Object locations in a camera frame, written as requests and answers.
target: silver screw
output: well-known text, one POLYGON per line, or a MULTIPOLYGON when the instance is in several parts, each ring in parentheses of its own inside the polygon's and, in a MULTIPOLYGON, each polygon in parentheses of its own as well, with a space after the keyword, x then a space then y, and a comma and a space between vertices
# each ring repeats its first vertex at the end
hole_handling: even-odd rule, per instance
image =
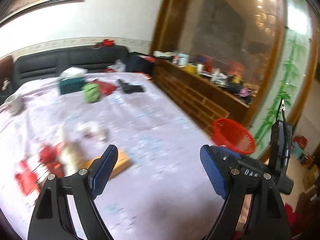
POLYGON ((231 169, 233 175, 239 175, 240 171, 238 169, 231 169))
POLYGON ((87 169, 81 169, 81 170, 79 170, 79 174, 80 174, 81 176, 87 174, 87 172, 88 172, 87 169))
POLYGON ((263 177, 264 177, 265 179, 271 179, 271 175, 270 175, 269 173, 263 174, 263 177))
POLYGON ((55 176, 56 176, 56 175, 54 175, 54 174, 50 174, 50 175, 48 176, 48 180, 53 180, 55 176))

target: red plastic basket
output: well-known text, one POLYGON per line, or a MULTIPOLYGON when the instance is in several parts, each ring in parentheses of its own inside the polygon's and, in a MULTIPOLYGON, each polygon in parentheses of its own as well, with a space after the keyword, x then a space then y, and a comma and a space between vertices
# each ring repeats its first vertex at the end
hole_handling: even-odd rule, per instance
POLYGON ((256 141, 241 124, 227 118, 220 118, 213 122, 211 140, 217 146, 226 146, 228 149, 248 155, 256 150, 256 141))

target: black bag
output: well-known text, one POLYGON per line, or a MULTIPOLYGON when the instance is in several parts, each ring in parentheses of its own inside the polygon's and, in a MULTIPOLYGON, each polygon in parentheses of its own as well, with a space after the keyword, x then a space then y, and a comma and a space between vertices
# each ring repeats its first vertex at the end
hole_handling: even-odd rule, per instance
POLYGON ((132 52, 129 55, 129 59, 126 62, 126 72, 143 72, 152 76, 155 64, 139 57, 139 55, 147 56, 139 52, 132 52))

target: green tissue box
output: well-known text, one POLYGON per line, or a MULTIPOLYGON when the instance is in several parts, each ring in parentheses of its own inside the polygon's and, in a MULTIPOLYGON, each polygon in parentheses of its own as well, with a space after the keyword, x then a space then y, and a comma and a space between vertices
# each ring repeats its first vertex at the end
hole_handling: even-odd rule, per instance
POLYGON ((100 98, 100 88, 98 84, 88 83, 83 86, 83 95, 86 103, 94 103, 100 98))
POLYGON ((79 92, 85 85, 85 78, 67 78, 59 81, 60 94, 79 92))

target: wallpaper border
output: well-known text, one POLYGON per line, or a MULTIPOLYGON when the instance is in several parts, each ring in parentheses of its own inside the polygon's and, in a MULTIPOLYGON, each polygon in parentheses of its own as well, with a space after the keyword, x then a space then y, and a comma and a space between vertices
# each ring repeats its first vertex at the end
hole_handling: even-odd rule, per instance
POLYGON ((127 38, 119 38, 119 37, 79 37, 79 38, 68 38, 62 40, 48 41, 43 43, 34 44, 22 49, 18 49, 3 57, 0 57, 0 60, 12 55, 13 60, 16 61, 19 57, 52 50, 52 49, 62 49, 62 48, 70 48, 77 46, 86 46, 86 45, 94 45, 97 42, 101 42, 104 39, 114 40, 116 45, 126 46, 129 51, 137 51, 140 53, 148 54, 150 49, 150 41, 143 40, 135 40, 135 39, 127 39, 127 38))

